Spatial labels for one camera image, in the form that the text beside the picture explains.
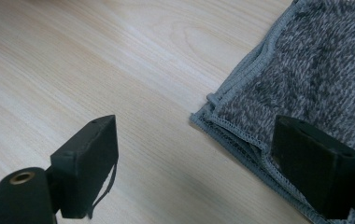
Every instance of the wooden table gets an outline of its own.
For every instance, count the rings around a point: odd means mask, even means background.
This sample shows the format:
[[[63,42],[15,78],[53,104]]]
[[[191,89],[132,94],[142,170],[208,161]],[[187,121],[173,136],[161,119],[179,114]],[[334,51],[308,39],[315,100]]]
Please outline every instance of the wooden table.
[[[117,179],[92,223],[307,223],[189,123],[290,3],[0,1],[0,180],[115,114]]]

